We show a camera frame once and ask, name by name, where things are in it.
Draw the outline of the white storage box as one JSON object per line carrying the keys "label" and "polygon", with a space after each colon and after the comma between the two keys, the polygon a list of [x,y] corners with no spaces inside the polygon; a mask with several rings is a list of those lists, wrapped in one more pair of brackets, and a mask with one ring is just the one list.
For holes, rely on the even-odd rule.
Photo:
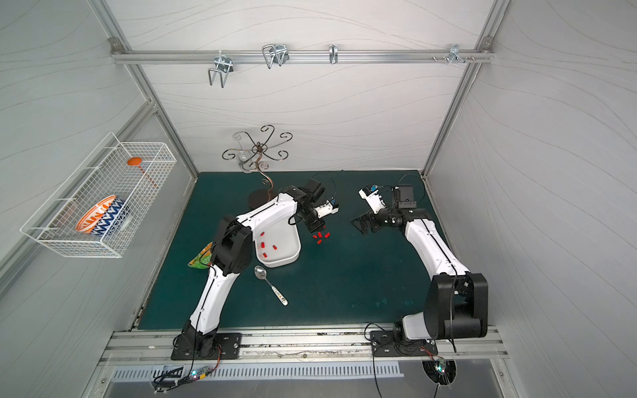
{"label": "white storage box", "polygon": [[255,233],[255,252],[257,259],[267,268],[277,268],[297,261],[300,256],[301,242],[297,226],[290,226],[286,219]]}

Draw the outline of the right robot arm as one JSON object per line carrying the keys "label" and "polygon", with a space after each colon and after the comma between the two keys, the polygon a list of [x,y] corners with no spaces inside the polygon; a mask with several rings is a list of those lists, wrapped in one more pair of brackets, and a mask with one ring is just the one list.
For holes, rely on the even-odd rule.
{"label": "right robot arm", "polygon": [[358,191],[370,210],[351,220],[363,235],[383,227],[399,230],[418,253],[431,284],[424,309],[406,315],[398,324],[403,341],[483,338],[488,332],[489,285],[452,253],[429,212],[417,206],[413,186],[391,188],[392,199],[383,201],[376,185]]}

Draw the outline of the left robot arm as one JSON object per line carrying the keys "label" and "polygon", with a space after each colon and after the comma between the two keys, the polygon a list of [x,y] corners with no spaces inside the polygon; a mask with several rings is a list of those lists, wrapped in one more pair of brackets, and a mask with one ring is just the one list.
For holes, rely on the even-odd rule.
{"label": "left robot arm", "polygon": [[324,219],[338,212],[338,202],[319,204],[323,187],[314,179],[304,187],[289,186],[251,212],[225,216],[213,242],[191,264],[206,266],[208,278],[197,308],[182,329],[181,338],[197,350],[217,334],[222,309],[232,285],[254,260],[277,268],[298,260],[301,241],[296,219],[311,233],[324,229]]}

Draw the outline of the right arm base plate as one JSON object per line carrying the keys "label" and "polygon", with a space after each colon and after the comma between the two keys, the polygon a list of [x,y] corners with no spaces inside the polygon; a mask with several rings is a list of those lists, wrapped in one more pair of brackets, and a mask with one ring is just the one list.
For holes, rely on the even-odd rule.
{"label": "right arm base plate", "polygon": [[375,358],[419,358],[437,357],[436,342],[432,340],[401,340],[394,332],[383,330],[368,333]]}

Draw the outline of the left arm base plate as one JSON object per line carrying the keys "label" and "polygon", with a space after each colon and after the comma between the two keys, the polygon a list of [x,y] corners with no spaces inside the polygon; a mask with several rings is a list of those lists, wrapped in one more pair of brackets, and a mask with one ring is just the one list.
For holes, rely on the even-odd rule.
{"label": "left arm base plate", "polygon": [[189,338],[183,333],[173,341],[170,359],[173,361],[204,361],[221,358],[239,358],[243,335],[241,333],[218,333],[214,338]]}

